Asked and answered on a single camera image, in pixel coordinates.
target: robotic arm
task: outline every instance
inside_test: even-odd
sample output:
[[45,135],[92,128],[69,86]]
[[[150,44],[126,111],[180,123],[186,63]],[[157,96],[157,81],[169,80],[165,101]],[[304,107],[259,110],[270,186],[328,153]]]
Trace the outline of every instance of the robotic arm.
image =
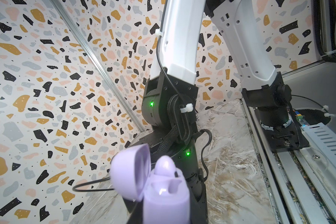
[[[290,104],[291,89],[262,46],[251,0],[166,0],[161,28],[156,30],[157,53],[145,87],[142,114],[153,132],[133,146],[148,144],[151,166],[169,156],[183,174],[191,195],[191,223],[207,223],[203,171],[198,167],[195,140],[198,87],[196,52],[203,12],[219,29],[240,75],[242,95],[257,116],[272,150],[300,149],[302,136]],[[124,199],[129,212],[137,202]]]

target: terrazzo wallpaper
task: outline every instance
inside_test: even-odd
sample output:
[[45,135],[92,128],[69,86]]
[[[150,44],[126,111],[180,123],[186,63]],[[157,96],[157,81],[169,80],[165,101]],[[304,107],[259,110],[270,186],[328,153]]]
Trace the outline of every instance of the terrazzo wallpaper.
[[[133,110],[140,106],[155,54],[155,29],[161,25],[166,0],[63,0]],[[253,0],[264,46],[278,71],[286,73],[316,61],[310,0]],[[210,18],[203,15],[197,49],[199,87],[196,110],[241,98],[240,76]]]
[[48,0],[0,0],[0,224],[68,223],[137,132]]

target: marble surface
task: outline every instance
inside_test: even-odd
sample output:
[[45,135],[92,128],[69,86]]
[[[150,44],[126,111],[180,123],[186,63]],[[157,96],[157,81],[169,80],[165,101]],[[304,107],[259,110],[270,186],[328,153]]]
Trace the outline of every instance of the marble surface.
[[[198,129],[209,129],[213,135],[212,143],[203,152],[209,169],[209,223],[276,223],[239,100],[202,111],[198,117]],[[206,133],[197,139],[198,161],[207,141]],[[109,182],[99,185],[109,187]],[[95,192],[70,224],[118,224],[125,223],[128,217],[123,200],[115,191]]]

